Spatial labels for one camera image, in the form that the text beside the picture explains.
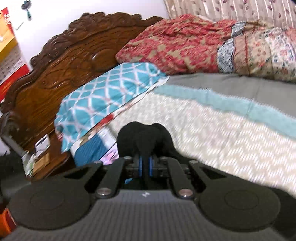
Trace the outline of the beige leaf pattern curtain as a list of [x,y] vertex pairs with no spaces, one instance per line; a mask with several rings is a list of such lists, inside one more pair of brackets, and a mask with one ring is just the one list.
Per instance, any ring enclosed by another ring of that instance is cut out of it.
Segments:
[[204,16],[212,21],[263,20],[276,27],[295,28],[295,3],[285,0],[167,0],[170,18],[184,14]]

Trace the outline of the teal diamond pattern pillow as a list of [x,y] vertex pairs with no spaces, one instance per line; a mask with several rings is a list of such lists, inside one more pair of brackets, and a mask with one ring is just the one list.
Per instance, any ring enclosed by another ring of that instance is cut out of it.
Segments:
[[167,80],[152,63],[122,63],[74,90],[62,99],[54,121],[62,135],[61,151],[70,150],[109,114]]

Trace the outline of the red wall calendar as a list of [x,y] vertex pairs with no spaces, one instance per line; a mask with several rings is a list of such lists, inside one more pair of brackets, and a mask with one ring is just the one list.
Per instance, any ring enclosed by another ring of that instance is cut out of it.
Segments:
[[29,67],[16,40],[8,8],[4,8],[1,10],[1,100],[13,83],[28,73]]

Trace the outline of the smartphone with lit screen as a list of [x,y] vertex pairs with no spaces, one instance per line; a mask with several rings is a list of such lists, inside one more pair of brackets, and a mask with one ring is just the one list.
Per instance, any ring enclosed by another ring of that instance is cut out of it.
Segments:
[[105,165],[110,165],[113,163],[114,160],[118,159],[118,151],[117,149],[110,149],[101,159]]

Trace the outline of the black pants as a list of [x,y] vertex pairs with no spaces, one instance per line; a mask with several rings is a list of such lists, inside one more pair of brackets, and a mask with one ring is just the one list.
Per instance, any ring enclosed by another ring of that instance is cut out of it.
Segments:
[[120,129],[116,142],[119,157],[141,157],[144,183],[149,179],[149,158],[154,155],[174,158],[181,164],[190,161],[176,150],[171,134],[160,123],[145,125],[132,121]]

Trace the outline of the carved wooden headboard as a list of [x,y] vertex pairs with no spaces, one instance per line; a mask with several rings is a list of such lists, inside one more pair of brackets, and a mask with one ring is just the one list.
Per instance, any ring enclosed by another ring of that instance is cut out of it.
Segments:
[[31,151],[44,135],[50,137],[49,164],[33,180],[73,168],[69,152],[61,152],[54,120],[62,99],[117,65],[116,53],[159,16],[84,13],[67,30],[52,37],[30,63],[32,71],[15,81],[1,104],[1,130]]

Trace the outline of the teal hairbrush on wall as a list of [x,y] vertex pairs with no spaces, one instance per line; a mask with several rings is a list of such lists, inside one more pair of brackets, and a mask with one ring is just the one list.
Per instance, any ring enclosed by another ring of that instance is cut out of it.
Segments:
[[30,0],[25,0],[21,6],[22,10],[26,11],[27,13],[27,18],[30,21],[32,19],[31,13],[29,11],[30,7],[31,7],[31,1]]

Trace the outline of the red floral patchwork quilt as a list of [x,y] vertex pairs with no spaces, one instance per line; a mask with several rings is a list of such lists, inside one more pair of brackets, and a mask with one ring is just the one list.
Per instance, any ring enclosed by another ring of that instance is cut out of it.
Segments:
[[115,57],[118,63],[152,63],[168,75],[234,73],[293,83],[295,29],[182,15],[147,27]]

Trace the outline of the patterned bedsheet teal cream grey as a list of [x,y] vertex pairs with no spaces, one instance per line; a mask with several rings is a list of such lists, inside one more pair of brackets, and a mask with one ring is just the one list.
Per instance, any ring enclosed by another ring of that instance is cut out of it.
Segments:
[[160,123],[184,156],[295,195],[295,84],[235,74],[171,76],[112,113],[70,149],[75,164],[117,149],[128,123]]

